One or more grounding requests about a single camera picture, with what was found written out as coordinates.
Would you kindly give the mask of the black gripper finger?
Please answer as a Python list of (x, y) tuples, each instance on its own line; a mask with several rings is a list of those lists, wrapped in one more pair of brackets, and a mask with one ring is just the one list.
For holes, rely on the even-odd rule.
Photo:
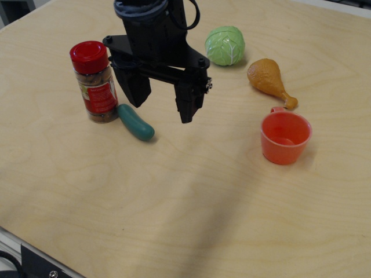
[(204, 96), (208, 92), (208, 77), (185, 74), (174, 88), (181, 122), (190, 123), (197, 110), (203, 106)]
[(119, 68), (115, 65), (112, 68), (126, 98), (134, 107), (140, 107), (151, 94), (149, 78), (143, 76), (139, 68)]

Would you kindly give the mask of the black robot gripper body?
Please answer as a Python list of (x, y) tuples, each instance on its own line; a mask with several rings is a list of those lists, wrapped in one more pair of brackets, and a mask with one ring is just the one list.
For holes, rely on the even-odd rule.
[[(118, 10), (124, 35), (104, 38), (111, 52), (111, 65), (139, 68), (140, 73), (166, 83), (178, 83), (185, 74), (208, 77), (209, 60), (186, 41), (189, 26), (183, 10)], [(208, 91), (211, 88), (208, 77)]]

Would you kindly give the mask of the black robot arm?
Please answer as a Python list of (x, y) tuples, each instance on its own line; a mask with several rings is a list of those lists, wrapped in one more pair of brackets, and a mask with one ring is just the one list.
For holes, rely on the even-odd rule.
[(209, 59), (186, 41), (199, 9), (188, 25), (183, 1), (114, 1), (113, 7), (126, 33), (107, 35), (103, 44), (125, 96), (138, 108), (151, 94), (151, 79), (173, 84), (181, 121), (190, 123), (212, 87)]

